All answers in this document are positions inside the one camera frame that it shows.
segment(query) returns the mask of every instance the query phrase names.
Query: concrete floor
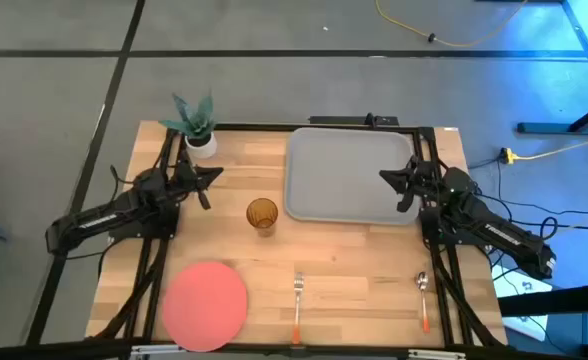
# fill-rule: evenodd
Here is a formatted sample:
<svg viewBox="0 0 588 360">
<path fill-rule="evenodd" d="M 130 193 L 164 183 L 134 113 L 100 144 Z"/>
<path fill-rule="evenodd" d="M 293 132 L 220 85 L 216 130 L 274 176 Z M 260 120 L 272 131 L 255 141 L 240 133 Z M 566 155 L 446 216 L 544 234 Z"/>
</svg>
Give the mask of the concrete floor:
<svg viewBox="0 0 588 360">
<path fill-rule="evenodd" d="M 588 1 L 572 4 L 579 18 L 588 18 Z M 119 49 L 134 5 L 133 0 L 0 2 L 0 49 Z M 478 37 L 516 6 L 471 0 L 381 0 L 381 5 L 390 15 L 452 41 Z M 384 22 L 372 1 L 164 0 L 148 1 L 133 49 L 444 48 Z M 477 49 L 581 47 L 560 5 L 529 4 L 504 32 Z M 43 232 L 68 205 L 115 62 L 112 58 L 0 59 L 0 226 L 11 234 L 8 242 L 0 242 L 0 346 L 20 343 L 25 333 L 46 271 Z M 372 111 L 398 116 L 408 126 L 459 127 L 468 163 L 474 164 L 494 157 L 502 146 L 526 155 L 583 140 L 521 136 L 513 129 L 521 121 L 571 122 L 587 112 L 588 62 L 132 59 L 86 206 L 109 198 L 113 186 L 109 165 L 124 172 L 138 121 L 175 118 L 171 92 L 193 101 L 210 89 L 224 122 L 303 123 L 311 115 Z M 472 174 L 485 193 L 497 193 L 496 167 Z M 502 180 L 506 199 L 556 210 L 588 210 L 588 147 L 504 167 Z M 515 218 L 532 222 L 546 216 L 528 208 L 513 211 Z M 567 224 L 582 219 L 559 218 Z M 104 237 L 92 239 L 76 253 L 99 250 L 104 241 Z M 558 256 L 551 283 L 588 284 L 588 231 L 561 234 L 551 246 Z M 82 338 L 96 286 L 96 262 L 79 260 L 66 266 L 46 341 Z"/>
</svg>

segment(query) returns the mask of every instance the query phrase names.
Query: round pink plate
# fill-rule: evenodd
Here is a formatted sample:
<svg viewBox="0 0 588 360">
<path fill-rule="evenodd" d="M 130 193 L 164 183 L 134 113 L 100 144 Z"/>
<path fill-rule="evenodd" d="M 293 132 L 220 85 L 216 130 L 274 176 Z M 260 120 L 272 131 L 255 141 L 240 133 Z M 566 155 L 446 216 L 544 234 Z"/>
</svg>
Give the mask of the round pink plate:
<svg viewBox="0 0 588 360">
<path fill-rule="evenodd" d="M 217 262 L 186 267 L 163 301 L 163 325 L 190 351 L 212 351 L 228 343 L 247 317 L 247 290 L 238 273 Z"/>
</svg>

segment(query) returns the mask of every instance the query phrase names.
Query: gray tray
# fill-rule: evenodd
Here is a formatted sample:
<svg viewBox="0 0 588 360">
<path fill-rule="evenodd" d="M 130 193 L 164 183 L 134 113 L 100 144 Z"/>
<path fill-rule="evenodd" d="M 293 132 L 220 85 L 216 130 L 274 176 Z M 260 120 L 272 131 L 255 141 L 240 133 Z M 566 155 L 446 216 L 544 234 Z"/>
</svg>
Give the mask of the gray tray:
<svg viewBox="0 0 588 360">
<path fill-rule="evenodd" d="M 298 129 L 287 145 L 285 209 L 299 220 L 408 224 L 420 199 L 396 211 L 401 196 L 378 172 L 404 168 L 412 153 L 397 133 Z"/>
</svg>

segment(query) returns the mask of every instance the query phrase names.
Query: silverware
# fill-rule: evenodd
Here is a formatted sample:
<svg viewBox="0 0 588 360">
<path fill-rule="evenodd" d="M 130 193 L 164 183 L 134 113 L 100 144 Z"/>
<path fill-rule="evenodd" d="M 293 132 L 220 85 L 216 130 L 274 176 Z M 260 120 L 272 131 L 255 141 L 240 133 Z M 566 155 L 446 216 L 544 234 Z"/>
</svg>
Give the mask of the silverware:
<svg viewBox="0 0 588 360">
<path fill-rule="evenodd" d="M 303 273 L 297 272 L 294 277 L 294 293 L 296 294 L 296 311 L 294 313 L 294 331 L 292 332 L 292 344 L 301 343 L 301 331 L 299 329 L 299 308 L 301 305 L 301 295 L 303 294 Z"/>
<path fill-rule="evenodd" d="M 416 286 L 421 291 L 421 300 L 423 301 L 423 332 L 430 332 L 430 323 L 427 319 L 427 306 L 425 305 L 425 289 L 427 289 L 427 283 L 429 278 L 425 271 L 421 271 L 416 276 Z"/>
</svg>

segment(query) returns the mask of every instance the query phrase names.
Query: wooden table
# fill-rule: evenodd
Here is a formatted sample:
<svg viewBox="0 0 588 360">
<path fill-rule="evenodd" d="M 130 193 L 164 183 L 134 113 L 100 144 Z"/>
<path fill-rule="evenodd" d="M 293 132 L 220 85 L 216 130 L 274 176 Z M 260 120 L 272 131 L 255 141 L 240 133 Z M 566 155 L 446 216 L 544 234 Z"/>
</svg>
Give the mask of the wooden table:
<svg viewBox="0 0 588 360">
<path fill-rule="evenodd" d="M 435 131 L 440 158 L 450 166 L 466 169 L 458 130 Z M 424 334 L 421 328 L 421 300 L 414 277 L 427 271 L 433 280 L 434 274 L 419 225 L 291 218 L 283 207 L 289 135 L 217 131 L 217 154 L 195 161 L 203 167 L 222 166 L 225 170 L 210 187 L 210 210 L 203 210 L 195 196 L 182 204 L 178 231 L 169 245 L 153 339 L 170 340 L 160 314 L 168 284 L 187 265 L 216 260 L 236 269 L 247 286 L 247 321 L 233 343 L 289 343 L 294 273 L 300 271 L 305 275 L 301 304 L 304 343 L 442 347 L 433 281 L 426 293 L 431 332 Z M 154 163 L 164 137 L 165 129 L 156 122 L 141 122 L 128 179 Z M 277 231 L 270 238 L 259 237 L 245 218 L 247 205 L 259 197 L 272 199 L 279 208 Z M 100 331 L 129 296 L 141 244 L 141 239 L 128 239 L 105 257 L 87 335 Z M 493 335 L 506 343 L 487 259 L 472 246 L 458 246 L 457 251 L 469 303 Z M 458 312 L 453 300 L 448 300 L 455 339 L 461 342 Z M 138 335 L 142 333 L 146 299 L 139 309 Z"/>
</svg>

